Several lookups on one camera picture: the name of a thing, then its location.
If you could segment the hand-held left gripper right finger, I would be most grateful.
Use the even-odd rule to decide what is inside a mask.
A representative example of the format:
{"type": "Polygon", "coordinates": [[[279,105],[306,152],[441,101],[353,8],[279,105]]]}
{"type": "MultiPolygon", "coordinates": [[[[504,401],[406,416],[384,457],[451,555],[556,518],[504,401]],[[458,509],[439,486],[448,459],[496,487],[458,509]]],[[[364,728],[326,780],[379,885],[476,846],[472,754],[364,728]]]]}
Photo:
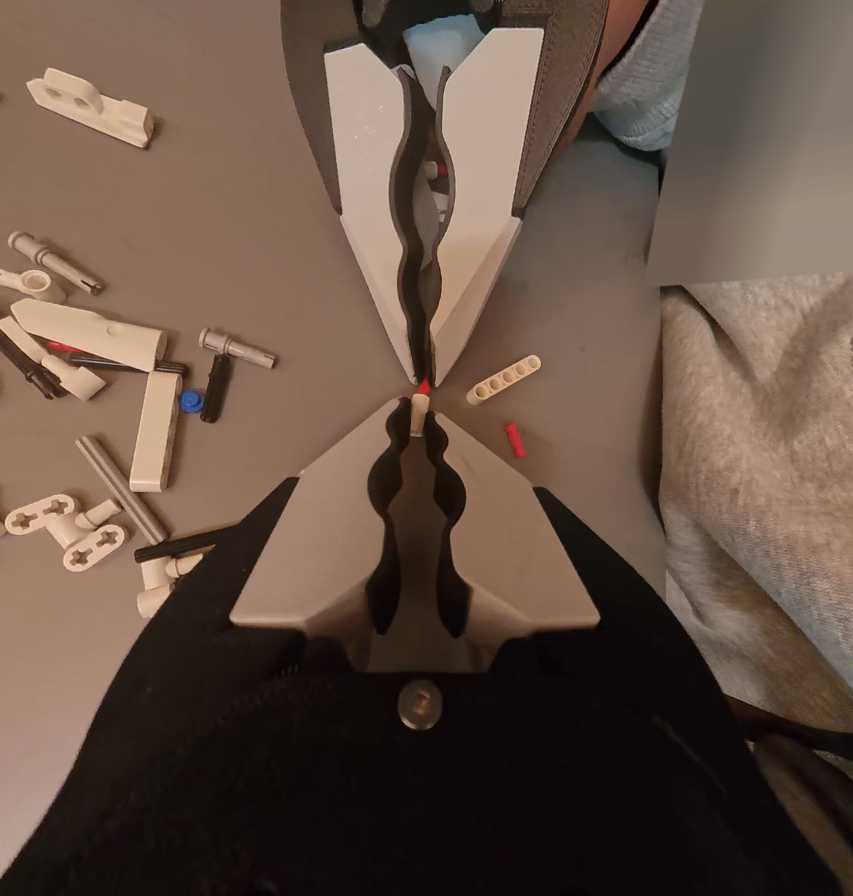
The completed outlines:
{"type": "Polygon", "coordinates": [[[595,629],[600,612],[530,480],[442,413],[428,412],[425,444],[445,518],[437,610],[475,666],[510,640],[595,629]]]}

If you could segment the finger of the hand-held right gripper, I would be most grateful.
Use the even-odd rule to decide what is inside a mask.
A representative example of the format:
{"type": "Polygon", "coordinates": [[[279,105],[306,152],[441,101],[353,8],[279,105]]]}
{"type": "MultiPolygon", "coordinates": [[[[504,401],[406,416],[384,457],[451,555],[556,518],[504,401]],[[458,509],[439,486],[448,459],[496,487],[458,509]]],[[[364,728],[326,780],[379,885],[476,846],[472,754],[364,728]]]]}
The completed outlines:
{"type": "Polygon", "coordinates": [[[416,213],[427,141],[426,102],[407,66],[390,68],[364,42],[324,54],[340,221],[399,362],[427,375],[425,257],[416,213]]]}
{"type": "Polygon", "coordinates": [[[435,256],[435,386],[465,348],[522,228],[514,195],[543,41],[541,27],[494,28],[443,84],[438,130],[451,186],[435,256]]]}

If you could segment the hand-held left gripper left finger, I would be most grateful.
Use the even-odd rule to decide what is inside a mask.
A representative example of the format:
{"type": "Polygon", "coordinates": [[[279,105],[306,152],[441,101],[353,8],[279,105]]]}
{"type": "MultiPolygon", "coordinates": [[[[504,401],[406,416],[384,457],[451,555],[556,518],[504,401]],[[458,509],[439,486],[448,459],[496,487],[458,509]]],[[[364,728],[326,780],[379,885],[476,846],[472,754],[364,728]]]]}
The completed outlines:
{"type": "Polygon", "coordinates": [[[410,399],[392,399],[298,475],[231,623],[331,639],[366,668],[399,605],[389,506],[409,440],[410,399]]]}

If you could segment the pile of lego pieces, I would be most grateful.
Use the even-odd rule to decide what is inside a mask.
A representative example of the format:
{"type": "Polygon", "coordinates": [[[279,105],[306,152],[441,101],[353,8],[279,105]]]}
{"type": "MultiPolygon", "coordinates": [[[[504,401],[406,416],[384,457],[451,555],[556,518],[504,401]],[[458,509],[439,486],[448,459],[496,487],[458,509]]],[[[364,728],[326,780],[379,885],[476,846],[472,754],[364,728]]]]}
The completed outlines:
{"type": "Polygon", "coordinates": [[[53,386],[88,392],[90,367],[108,367],[148,376],[130,475],[119,483],[123,504],[169,486],[179,407],[199,407],[209,399],[214,412],[215,377],[205,393],[185,393],[183,368],[164,359],[166,336],[160,330],[111,321],[85,309],[49,303],[28,295],[0,316],[0,343],[14,347],[45,369],[53,386]]]}

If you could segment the person's right forearm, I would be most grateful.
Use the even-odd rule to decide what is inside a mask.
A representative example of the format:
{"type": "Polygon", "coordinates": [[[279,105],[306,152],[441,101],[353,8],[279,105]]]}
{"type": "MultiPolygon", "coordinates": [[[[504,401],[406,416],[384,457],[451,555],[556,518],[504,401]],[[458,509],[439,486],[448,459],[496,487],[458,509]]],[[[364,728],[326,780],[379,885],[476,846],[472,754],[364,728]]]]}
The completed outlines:
{"type": "Polygon", "coordinates": [[[703,5],[650,2],[622,52],[600,76],[590,110],[625,146],[645,152],[670,147],[703,5]]]}

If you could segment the white five-hole lego beam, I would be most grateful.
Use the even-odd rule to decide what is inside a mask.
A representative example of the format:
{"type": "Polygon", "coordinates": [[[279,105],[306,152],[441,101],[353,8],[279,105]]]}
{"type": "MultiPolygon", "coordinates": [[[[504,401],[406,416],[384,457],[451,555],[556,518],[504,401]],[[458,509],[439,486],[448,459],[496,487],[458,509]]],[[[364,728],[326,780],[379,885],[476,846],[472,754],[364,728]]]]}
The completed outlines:
{"type": "Polygon", "coordinates": [[[467,403],[471,406],[482,404],[489,398],[539,371],[541,364],[540,358],[536,355],[522,358],[473,386],[466,394],[467,403]]]}

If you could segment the white two-hole lego panel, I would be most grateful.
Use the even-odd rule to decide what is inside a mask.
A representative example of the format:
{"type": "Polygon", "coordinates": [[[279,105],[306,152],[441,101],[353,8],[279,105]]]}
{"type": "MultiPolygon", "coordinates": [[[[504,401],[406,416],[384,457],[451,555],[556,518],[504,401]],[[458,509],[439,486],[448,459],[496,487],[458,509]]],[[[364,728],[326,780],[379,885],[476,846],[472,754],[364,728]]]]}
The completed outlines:
{"type": "Polygon", "coordinates": [[[146,106],[103,95],[83,78],[49,67],[26,87],[38,106],[97,132],[139,149],[152,139],[154,119],[146,106]]]}

